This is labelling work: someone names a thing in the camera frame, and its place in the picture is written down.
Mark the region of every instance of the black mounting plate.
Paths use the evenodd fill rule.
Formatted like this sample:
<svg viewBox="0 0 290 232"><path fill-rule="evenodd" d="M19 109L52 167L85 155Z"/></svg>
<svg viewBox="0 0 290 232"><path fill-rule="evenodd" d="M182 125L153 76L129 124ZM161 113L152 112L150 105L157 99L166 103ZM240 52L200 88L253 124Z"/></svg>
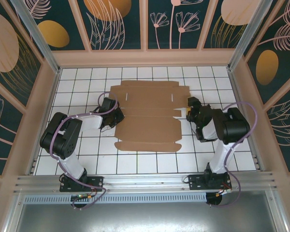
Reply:
<svg viewBox="0 0 290 232"><path fill-rule="evenodd" d="M92 186L99 186L103 187L103 176L88 176L87 183L88 185ZM60 192L92 192L92 189L89 187L82 186L72 179L68 178L64 175L60 180Z"/></svg>
<svg viewBox="0 0 290 232"><path fill-rule="evenodd" d="M224 182L229 188L232 189L232 184L230 181L230 176L225 174L216 174L219 178L213 178L210 181L210 185L207 184L204 174L196 174L188 176L188 184L190 190L217 190L224 189L222 182Z"/></svg>

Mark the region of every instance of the metal floor panel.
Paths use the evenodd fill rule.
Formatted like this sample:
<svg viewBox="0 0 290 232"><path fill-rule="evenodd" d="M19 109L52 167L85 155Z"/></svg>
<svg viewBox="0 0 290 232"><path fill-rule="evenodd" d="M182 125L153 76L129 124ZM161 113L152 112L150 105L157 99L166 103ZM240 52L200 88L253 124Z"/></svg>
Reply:
<svg viewBox="0 0 290 232"><path fill-rule="evenodd" d="M237 192L226 194L222 204ZM18 232L275 232L264 191L242 192L228 208L204 202L70 205L26 204Z"/></svg>

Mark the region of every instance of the perforated metal strip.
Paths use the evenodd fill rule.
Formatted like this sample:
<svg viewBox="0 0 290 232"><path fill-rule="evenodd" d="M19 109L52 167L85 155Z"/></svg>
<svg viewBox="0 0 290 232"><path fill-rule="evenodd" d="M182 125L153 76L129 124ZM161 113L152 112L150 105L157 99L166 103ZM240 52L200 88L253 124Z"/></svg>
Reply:
<svg viewBox="0 0 290 232"><path fill-rule="evenodd" d="M77 204L90 203L96 198L82 199ZM71 204L71 195L30 195L24 204ZM107 194L97 203L172 203L206 202L206 193Z"/></svg>

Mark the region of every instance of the cardboard box blank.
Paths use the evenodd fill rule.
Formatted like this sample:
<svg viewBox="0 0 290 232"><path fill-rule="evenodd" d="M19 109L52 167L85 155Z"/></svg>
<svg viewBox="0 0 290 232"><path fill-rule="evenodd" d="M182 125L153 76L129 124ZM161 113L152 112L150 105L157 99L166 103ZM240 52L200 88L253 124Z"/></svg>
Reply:
<svg viewBox="0 0 290 232"><path fill-rule="evenodd" d="M115 143L123 151L176 152L181 144L181 116L176 108L187 107L189 87L175 81L122 81L112 86L125 119L116 126Z"/></svg>

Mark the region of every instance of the white grid floor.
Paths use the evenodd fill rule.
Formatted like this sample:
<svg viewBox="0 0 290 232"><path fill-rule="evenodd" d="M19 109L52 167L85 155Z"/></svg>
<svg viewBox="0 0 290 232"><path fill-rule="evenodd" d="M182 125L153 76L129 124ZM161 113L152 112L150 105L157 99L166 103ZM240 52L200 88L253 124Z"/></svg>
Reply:
<svg viewBox="0 0 290 232"><path fill-rule="evenodd" d="M97 107L98 96L120 85L121 80L178 81L189 86L192 96L213 108L235 102L225 67L133 67L64 69L56 90L49 120L56 112L69 115L87 113ZM200 143L193 135L182 109L182 148L175 153L120 151L114 143L115 128L100 132L89 130L80 134L75 149L88 174L156 174L203 172L214 155L216 142ZM248 142L235 152L231 171L256 170ZM40 150L35 175L59 175L62 170L45 150Z"/></svg>

